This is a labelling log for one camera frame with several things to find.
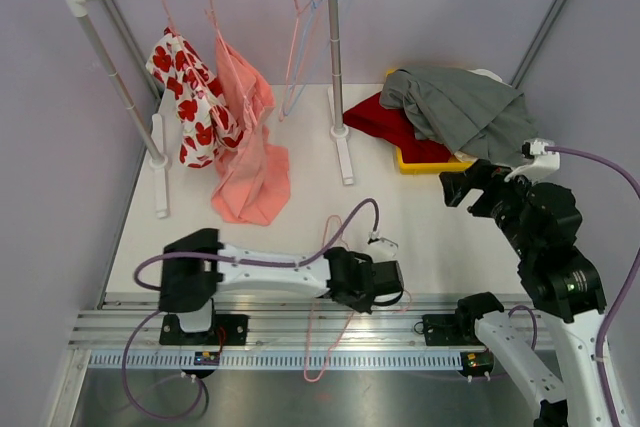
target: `gray cloth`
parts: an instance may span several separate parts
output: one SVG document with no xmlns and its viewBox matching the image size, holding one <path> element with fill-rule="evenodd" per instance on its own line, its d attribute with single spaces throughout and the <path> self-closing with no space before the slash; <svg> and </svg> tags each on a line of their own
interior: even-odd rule
<svg viewBox="0 0 640 427">
<path fill-rule="evenodd" d="M 403 108 L 417 139 L 498 164 L 522 164 L 522 143 L 538 135 L 522 92 L 462 69 L 396 70 L 384 83 L 380 104 Z"/>
</svg>

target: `dark red garment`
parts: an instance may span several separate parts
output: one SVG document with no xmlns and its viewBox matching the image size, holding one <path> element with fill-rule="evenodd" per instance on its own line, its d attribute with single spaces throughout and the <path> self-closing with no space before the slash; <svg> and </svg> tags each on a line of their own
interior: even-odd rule
<svg viewBox="0 0 640 427">
<path fill-rule="evenodd" d="M 413 125 L 404 110 L 382 107 L 380 93 L 347 110 L 344 123 L 400 147 L 406 163 L 448 162 L 451 158 L 451 152 L 444 145 L 432 140 L 416 140 Z"/>
</svg>

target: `lavender wall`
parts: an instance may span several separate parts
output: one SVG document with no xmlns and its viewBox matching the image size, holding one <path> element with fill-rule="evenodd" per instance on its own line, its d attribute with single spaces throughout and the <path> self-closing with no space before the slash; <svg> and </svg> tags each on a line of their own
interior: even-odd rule
<svg viewBox="0 0 640 427">
<path fill-rule="evenodd" d="M 207 0 L 168 0 L 178 27 L 213 58 Z M 405 62 L 485 67 L 510 78 L 552 0 L 354 0 L 342 29 L 347 82 L 373 83 Z M 293 29 L 292 0 L 216 0 L 221 28 L 272 83 L 283 83 Z M 159 0 L 121 0 L 143 50 L 166 23 Z M 326 28 L 318 43 L 326 42 Z M 329 82 L 328 63 L 313 78 Z"/>
<path fill-rule="evenodd" d="M 571 0 L 524 88 L 541 133 L 559 145 L 599 153 L 640 177 L 640 0 Z M 612 171 L 567 156 L 557 181 L 584 215 L 579 246 L 600 270 L 609 304 L 640 239 L 640 203 Z M 640 419 L 636 285 L 612 327 L 612 350 Z"/>
<path fill-rule="evenodd" d="M 37 426 L 76 313 L 102 287 L 141 144 L 63 0 L 0 11 L 0 412 L 3 425 Z M 114 58 L 149 114 L 124 51 Z"/>
</svg>

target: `pile of clothes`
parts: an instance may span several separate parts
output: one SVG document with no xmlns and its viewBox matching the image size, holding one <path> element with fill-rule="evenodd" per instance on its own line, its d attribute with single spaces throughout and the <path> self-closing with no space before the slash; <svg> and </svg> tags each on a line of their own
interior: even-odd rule
<svg viewBox="0 0 640 427">
<path fill-rule="evenodd" d="M 406 163 L 447 162 L 456 154 L 517 166 L 523 142 L 538 135 L 522 92 L 488 71 L 451 67 L 396 70 L 344 121 L 398 146 Z"/>
</svg>

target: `clothes rack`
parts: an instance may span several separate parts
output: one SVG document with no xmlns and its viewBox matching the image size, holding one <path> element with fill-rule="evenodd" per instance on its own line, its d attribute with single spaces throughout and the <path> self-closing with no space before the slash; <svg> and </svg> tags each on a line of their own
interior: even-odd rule
<svg viewBox="0 0 640 427">
<path fill-rule="evenodd" d="M 156 213 L 158 217 L 165 217 L 169 213 L 168 194 L 167 194 L 167 169 L 169 161 L 164 153 L 164 139 L 162 135 L 162 118 L 155 114 L 153 116 L 153 131 L 150 131 L 145 125 L 138 108 L 136 107 L 129 91 L 118 73 L 107 48 L 105 47 L 100 35 L 98 34 L 89 12 L 86 9 L 86 3 L 90 1 L 104 0 L 65 0 L 71 13 L 78 19 L 82 30 L 87 39 L 91 43 L 98 59 L 107 72 L 111 83 L 118 93 L 122 103 L 142 138 L 147 151 L 149 152 L 149 164 L 155 174 L 155 195 L 156 195 Z M 342 67 L 340 60 L 340 32 L 338 19 L 338 0 L 328 0 L 329 10 L 329 39 L 331 45 L 331 77 L 332 88 L 330 89 L 329 103 L 332 104 L 333 127 L 330 134 L 334 139 L 337 151 L 342 180 L 344 185 L 354 183 L 353 169 L 351 166 L 351 157 L 347 139 L 349 136 L 349 128 L 343 123 L 343 98 L 342 98 Z"/>
</svg>

